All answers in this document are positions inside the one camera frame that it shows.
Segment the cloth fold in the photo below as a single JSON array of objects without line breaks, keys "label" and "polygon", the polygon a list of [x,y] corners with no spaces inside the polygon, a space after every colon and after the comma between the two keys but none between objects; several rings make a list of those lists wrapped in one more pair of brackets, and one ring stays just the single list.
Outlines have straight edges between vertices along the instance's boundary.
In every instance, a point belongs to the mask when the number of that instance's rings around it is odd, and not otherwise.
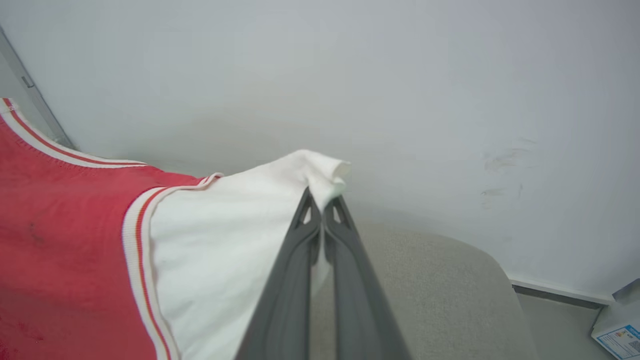
[{"label": "cloth fold", "polygon": [[[322,211],[344,191],[348,172],[345,161],[300,150],[157,205],[157,298],[183,359],[233,359],[305,188]],[[313,292],[327,272],[320,256]]]}]

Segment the white wall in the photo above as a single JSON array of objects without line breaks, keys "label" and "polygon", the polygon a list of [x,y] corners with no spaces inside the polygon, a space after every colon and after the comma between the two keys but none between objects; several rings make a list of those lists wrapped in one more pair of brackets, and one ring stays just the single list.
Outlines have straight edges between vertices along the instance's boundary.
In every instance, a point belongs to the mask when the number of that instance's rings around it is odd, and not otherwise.
[{"label": "white wall", "polygon": [[640,275],[638,15],[634,0],[0,0],[84,151],[200,175],[322,151],[353,162],[358,217],[602,298]]},{"label": "white wall", "polygon": [[20,111],[25,117],[42,133],[46,134],[49,138],[55,138],[53,131],[47,125],[46,121],[38,112],[38,109],[33,104],[27,94],[26,90],[22,87],[22,80],[16,77],[9,64],[2,54],[0,54],[0,97],[10,97],[16,103],[19,104]]}]

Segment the red and white stripe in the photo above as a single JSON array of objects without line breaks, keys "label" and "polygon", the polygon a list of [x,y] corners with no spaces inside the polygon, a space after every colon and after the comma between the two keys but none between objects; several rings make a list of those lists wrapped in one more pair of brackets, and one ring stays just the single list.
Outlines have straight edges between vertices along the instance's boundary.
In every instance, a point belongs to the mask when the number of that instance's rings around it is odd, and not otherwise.
[{"label": "red and white stripe", "polygon": [[147,166],[147,164],[140,161],[104,159],[98,156],[92,156],[83,152],[68,149],[52,141],[38,129],[33,127],[29,121],[24,118],[24,115],[19,110],[18,106],[11,99],[1,98],[0,120],[3,120],[14,133],[33,148],[66,163],[92,168]]},{"label": "red and white stripe", "polygon": [[129,269],[129,280],[142,322],[156,347],[158,360],[178,360],[179,351],[167,327],[157,299],[150,254],[149,224],[158,202],[176,190],[204,188],[222,174],[204,178],[198,185],[153,188],[140,195],[129,207],[122,226],[122,241]]},{"label": "red and white stripe", "polygon": [[[11,99],[0,98],[0,121],[28,145],[54,159],[92,168],[123,168],[148,166],[131,160],[110,160],[68,149],[33,127]],[[122,242],[129,271],[132,292],[149,337],[156,348],[157,360],[179,360],[179,351],[160,313],[153,280],[150,255],[149,224],[153,210],[165,196],[176,190],[204,188],[221,178],[213,174],[193,186],[159,187],[145,191],[129,206],[122,225]]]}]

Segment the baseboard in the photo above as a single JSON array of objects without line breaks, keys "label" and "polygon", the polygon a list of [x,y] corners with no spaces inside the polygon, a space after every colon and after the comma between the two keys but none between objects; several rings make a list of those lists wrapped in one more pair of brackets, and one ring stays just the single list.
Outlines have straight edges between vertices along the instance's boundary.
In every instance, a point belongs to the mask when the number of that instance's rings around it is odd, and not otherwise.
[{"label": "baseboard", "polygon": [[529,288],[538,291],[544,291],[551,294],[561,295],[564,297],[571,297],[574,299],[585,300],[588,302],[594,302],[601,305],[610,305],[615,302],[613,296],[605,294],[588,293],[585,291],[573,290],[563,288],[561,286],[555,286],[546,284],[544,282],[533,281],[530,279],[523,279],[518,276],[507,274],[512,285],[521,286],[523,288]]}]

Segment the floor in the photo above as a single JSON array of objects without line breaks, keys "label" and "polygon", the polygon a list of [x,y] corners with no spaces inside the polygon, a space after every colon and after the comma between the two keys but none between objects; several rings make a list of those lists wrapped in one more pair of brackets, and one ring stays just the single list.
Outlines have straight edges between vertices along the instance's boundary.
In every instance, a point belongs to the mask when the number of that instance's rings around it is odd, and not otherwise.
[{"label": "floor", "polygon": [[590,336],[597,309],[518,294],[541,360],[613,360]]}]

